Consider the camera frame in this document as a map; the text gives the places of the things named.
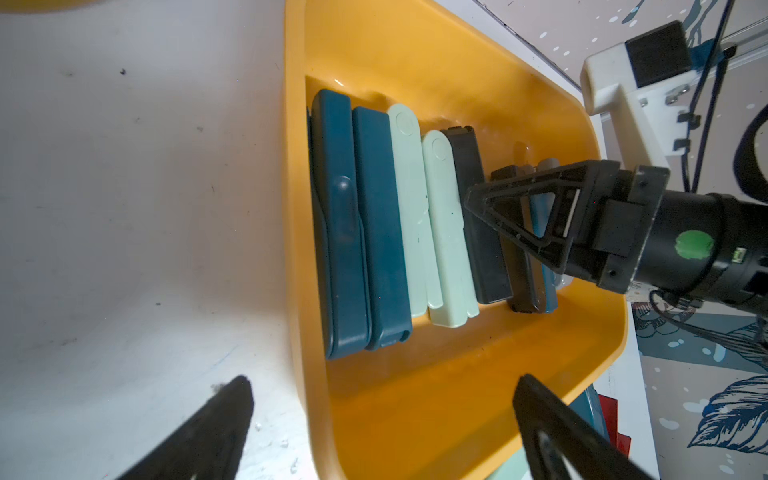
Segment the grey pruning pliers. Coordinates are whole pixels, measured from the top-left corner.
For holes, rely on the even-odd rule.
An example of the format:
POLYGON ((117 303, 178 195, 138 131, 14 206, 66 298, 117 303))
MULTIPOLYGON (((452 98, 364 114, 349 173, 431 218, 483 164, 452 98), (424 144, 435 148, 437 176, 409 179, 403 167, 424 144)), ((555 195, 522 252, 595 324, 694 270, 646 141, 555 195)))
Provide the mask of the grey pruning pliers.
POLYGON ((538 162, 536 165, 536 172, 544 172, 552 169, 559 168, 561 166, 561 163, 556 158, 546 158, 538 162))

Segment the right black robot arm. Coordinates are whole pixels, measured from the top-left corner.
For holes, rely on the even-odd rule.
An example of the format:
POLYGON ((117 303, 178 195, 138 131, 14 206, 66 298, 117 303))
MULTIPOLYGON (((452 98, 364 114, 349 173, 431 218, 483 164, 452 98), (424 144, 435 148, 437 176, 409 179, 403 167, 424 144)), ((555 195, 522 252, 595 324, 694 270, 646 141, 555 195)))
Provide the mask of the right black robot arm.
POLYGON ((464 207, 558 274, 767 314, 767 207, 670 191, 663 167, 588 160, 469 188, 464 207))

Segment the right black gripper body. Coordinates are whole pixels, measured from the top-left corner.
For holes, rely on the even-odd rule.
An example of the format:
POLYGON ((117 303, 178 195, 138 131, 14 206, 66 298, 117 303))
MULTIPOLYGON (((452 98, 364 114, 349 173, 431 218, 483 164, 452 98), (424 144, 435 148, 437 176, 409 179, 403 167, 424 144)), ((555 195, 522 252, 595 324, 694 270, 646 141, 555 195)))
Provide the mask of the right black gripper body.
POLYGON ((569 276, 627 292, 670 177, 665 167, 591 164, 570 224, 569 276))

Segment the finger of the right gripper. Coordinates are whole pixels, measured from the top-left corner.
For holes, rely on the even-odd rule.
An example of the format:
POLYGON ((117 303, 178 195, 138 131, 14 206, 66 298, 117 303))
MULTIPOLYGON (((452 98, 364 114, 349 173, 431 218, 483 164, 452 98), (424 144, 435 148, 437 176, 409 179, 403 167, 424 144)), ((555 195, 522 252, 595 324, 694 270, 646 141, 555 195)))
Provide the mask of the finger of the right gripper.
POLYGON ((596 228, 620 163, 587 160, 472 186, 464 207, 555 273, 573 273, 573 250, 596 228))

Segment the dark teal pliers bottom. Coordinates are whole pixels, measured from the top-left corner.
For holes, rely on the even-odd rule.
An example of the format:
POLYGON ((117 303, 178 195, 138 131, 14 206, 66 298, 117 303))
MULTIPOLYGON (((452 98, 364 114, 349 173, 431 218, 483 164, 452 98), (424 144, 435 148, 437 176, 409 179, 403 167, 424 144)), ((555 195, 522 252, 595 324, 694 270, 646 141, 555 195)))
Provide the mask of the dark teal pliers bottom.
POLYGON ((389 117, 356 107, 352 120, 372 319, 367 349, 375 351, 406 341, 412 317, 389 117))

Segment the black pliers pair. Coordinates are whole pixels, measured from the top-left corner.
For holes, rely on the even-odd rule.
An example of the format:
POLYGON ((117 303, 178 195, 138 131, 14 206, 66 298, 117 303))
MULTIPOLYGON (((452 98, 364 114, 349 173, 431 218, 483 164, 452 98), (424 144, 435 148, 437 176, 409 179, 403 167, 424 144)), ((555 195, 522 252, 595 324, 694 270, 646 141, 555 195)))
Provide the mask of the black pliers pair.
MULTIPOLYGON (((464 204, 469 188, 485 182, 476 134, 471 126, 455 126, 441 132, 452 148, 460 203, 464 204)), ((497 232, 465 207, 462 207, 462 214, 478 302, 493 304, 511 298, 513 291, 497 232)))

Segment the mint green pliers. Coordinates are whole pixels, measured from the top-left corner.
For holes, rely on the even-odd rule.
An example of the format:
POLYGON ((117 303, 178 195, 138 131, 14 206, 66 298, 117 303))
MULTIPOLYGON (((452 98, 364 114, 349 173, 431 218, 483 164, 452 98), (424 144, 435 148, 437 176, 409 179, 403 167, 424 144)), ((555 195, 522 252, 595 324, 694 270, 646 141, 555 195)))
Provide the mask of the mint green pliers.
POLYGON ((443 306, 420 127, 403 104, 388 111, 411 316, 443 306))
POLYGON ((453 150, 447 136, 431 130, 422 138, 427 183, 443 305, 430 310, 437 326, 458 328, 479 314, 459 198, 453 150))

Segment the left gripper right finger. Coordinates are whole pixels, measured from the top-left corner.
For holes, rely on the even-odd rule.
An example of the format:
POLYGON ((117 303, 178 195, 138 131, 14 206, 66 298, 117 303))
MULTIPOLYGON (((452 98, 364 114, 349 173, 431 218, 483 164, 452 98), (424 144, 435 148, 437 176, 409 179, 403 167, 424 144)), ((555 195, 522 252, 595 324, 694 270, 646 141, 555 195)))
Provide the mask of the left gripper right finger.
POLYGON ((568 465, 583 479, 649 477, 534 376, 519 379, 512 405, 534 479, 569 479, 568 465))

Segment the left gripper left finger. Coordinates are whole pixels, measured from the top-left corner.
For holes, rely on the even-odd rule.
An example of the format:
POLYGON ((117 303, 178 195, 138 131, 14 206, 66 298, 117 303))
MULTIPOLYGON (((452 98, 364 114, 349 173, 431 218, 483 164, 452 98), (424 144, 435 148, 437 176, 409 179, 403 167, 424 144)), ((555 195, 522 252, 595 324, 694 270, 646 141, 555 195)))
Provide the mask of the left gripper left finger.
POLYGON ((128 469, 123 479, 233 479, 239 469, 254 400, 240 375, 128 469))

